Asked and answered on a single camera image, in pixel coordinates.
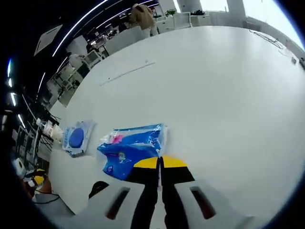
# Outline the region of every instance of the office desk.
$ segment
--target office desk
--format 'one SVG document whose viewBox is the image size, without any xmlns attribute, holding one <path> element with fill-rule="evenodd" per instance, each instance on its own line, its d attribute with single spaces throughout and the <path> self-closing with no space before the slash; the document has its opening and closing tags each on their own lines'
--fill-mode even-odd
<svg viewBox="0 0 305 229">
<path fill-rule="evenodd" d="M 100 86 L 145 61 L 155 64 Z M 113 128 L 165 123 L 168 155 L 183 159 L 239 212 L 270 220 L 304 169 L 304 114 L 304 70 L 261 37 L 233 27 L 167 32 L 89 72 L 61 120 L 97 122 L 87 156 L 53 152 L 50 179 L 77 213 L 96 180 L 112 180 L 102 171 L 100 139 Z"/>
</svg>

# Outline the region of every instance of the clear plastic bag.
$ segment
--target clear plastic bag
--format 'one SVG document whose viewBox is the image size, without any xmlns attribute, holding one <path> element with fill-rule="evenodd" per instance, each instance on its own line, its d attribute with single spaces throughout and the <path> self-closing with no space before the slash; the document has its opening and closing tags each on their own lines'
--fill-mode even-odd
<svg viewBox="0 0 305 229">
<path fill-rule="evenodd" d="M 108 159 L 103 171 L 125 180 L 134 164 L 163 153 L 166 136 L 164 124 L 113 130 L 101 139 L 102 144 L 97 148 Z"/>
</svg>

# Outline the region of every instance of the plastic package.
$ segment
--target plastic package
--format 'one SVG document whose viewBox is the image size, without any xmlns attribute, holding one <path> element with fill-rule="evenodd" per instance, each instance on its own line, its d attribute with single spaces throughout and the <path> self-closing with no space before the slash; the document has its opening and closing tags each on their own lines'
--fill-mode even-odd
<svg viewBox="0 0 305 229">
<path fill-rule="evenodd" d="M 62 148 L 70 156 L 81 156 L 87 149 L 91 131 L 95 125 L 92 120 L 77 122 L 75 126 L 68 127 L 63 133 Z"/>
<path fill-rule="evenodd" d="M 166 136 L 164 124 L 113 130 L 101 139 L 102 144 L 97 148 L 108 159 L 103 171 L 125 180 L 134 164 L 163 153 Z"/>
</svg>

